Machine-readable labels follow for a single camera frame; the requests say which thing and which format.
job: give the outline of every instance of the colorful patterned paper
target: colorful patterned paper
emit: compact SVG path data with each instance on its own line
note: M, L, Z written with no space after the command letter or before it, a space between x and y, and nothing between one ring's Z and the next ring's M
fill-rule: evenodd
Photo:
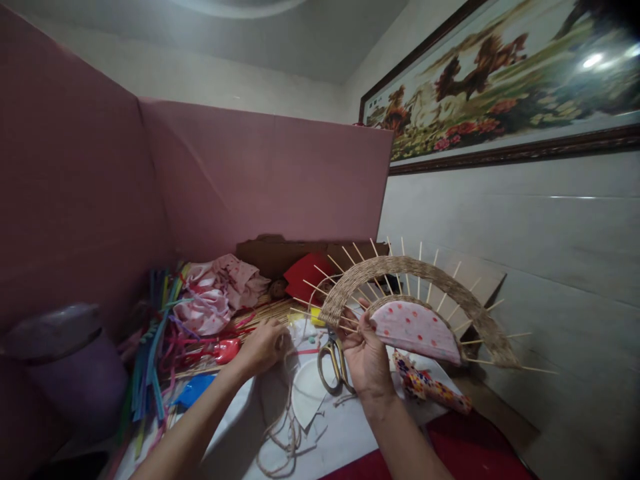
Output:
M431 399L456 412L467 415L471 411L471 399L458 395L446 385L428 378L413 367L413 363L398 350L393 352L395 368L402 378L405 392L412 398L420 400Z

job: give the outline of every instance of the red paper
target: red paper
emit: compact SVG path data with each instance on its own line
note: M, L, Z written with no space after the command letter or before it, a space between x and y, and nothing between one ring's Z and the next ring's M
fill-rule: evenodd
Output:
M289 282L289 286L285 291L290 294L290 296L306 302L311 301L311 294L315 291L313 303L320 306L322 305L323 295L314 290L312 286L303 282L303 280L306 280L310 284L318 286L320 282L326 278L314 265L318 266L318 268L327 275L334 274L333 268L324 254L320 252L310 253L294 263L285 273L285 278Z

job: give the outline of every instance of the pink wall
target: pink wall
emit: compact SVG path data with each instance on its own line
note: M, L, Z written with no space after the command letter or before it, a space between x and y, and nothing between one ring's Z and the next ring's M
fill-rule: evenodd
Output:
M181 257L211 260L263 233L376 237L392 132L154 99L141 108Z
M122 324L172 242L130 94L0 6L0 333L75 301ZM23 478L67 433L0 362L0 477Z

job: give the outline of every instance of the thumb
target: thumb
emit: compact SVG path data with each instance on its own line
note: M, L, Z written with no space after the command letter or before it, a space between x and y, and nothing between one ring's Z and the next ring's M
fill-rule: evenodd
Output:
M373 331L373 327L371 326L371 322L369 320L369 311L367 310L360 316L360 332L362 332L362 336L366 340L366 342L371 342L372 340L377 340L378 336Z

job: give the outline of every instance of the red plastic item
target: red plastic item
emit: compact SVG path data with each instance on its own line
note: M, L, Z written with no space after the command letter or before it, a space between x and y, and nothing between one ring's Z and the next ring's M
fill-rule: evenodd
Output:
M221 340L213 347L213 358L218 365L229 363L240 351L240 339Z

